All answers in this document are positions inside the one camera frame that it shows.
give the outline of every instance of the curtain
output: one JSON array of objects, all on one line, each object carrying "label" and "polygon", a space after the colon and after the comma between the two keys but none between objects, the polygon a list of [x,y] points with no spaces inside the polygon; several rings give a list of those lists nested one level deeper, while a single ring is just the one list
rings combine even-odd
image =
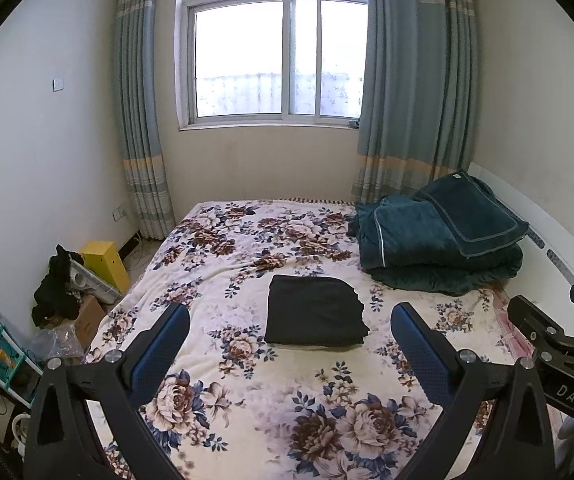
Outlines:
[{"label": "curtain", "polygon": [[176,220],[156,121],[154,2],[118,0],[115,79],[122,157],[140,233],[162,240]]},{"label": "curtain", "polygon": [[470,162],[477,48],[473,0],[369,0],[356,200]]}]

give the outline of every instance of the window sill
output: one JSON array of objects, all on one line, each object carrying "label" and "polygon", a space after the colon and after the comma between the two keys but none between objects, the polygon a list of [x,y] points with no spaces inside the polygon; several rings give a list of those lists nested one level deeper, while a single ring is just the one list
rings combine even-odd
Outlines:
[{"label": "window sill", "polygon": [[212,129],[216,129],[216,128],[250,128],[253,126],[288,126],[288,127],[294,127],[294,126],[298,126],[301,128],[334,128],[336,130],[352,130],[356,133],[358,133],[358,128],[352,128],[350,126],[347,126],[345,124],[313,124],[313,123],[284,123],[284,122],[279,122],[279,123],[253,123],[253,122],[247,122],[247,123],[230,123],[230,124],[223,124],[223,123],[213,123],[213,124],[205,124],[205,123],[201,123],[201,124],[189,124],[188,126],[184,126],[182,128],[180,128],[178,131],[179,132],[190,132],[192,130],[212,130]]}]

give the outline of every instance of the dark green blanket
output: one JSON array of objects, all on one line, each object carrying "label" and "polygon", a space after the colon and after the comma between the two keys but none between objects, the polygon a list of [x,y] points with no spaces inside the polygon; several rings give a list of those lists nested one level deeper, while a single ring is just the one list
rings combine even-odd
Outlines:
[{"label": "dark green blanket", "polygon": [[[493,195],[491,199],[489,205],[497,208]],[[487,207],[483,202],[475,206]],[[362,267],[393,288],[460,296],[485,283],[512,278],[522,265],[522,250],[516,243],[507,245],[507,236],[496,237],[501,247],[494,250],[490,241],[494,232],[488,223],[480,225],[486,235],[491,235],[483,254],[464,256],[462,240],[454,236],[429,200],[391,195],[378,203],[358,204],[356,211],[352,230],[358,238]],[[470,216],[489,219],[492,215],[472,212]],[[460,215],[461,229],[475,233],[466,225],[466,218]],[[496,226],[507,231],[501,222]],[[522,237],[524,233],[514,235]]]},{"label": "dark green blanket", "polygon": [[496,200],[487,184],[460,170],[413,195],[431,202],[456,239],[460,254],[481,256],[515,244],[529,224]]}]

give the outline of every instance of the folded black cloth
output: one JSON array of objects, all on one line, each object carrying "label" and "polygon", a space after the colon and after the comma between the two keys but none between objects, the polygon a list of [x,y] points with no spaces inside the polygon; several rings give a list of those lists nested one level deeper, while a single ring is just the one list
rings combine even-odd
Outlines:
[{"label": "folded black cloth", "polygon": [[318,346],[362,344],[369,328],[350,285],[326,276],[276,274],[269,286],[267,343]]}]

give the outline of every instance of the floral bedspread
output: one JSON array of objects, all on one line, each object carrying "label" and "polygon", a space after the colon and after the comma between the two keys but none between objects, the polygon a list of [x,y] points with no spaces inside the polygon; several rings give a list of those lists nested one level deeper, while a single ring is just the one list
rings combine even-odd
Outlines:
[{"label": "floral bedspread", "polygon": [[[103,321],[88,362],[126,348],[170,302],[189,308],[190,334],[140,410],[185,479],[395,478],[441,409],[427,401],[392,338],[391,309],[401,301],[455,348],[513,363],[491,290],[450,298],[374,282],[346,235],[353,212],[349,205],[279,200],[198,204]],[[364,344],[267,344],[267,296],[276,273],[349,283],[365,305]],[[488,409],[481,407],[453,474],[466,468]],[[132,478],[99,406],[91,412],[111,464]]]}]

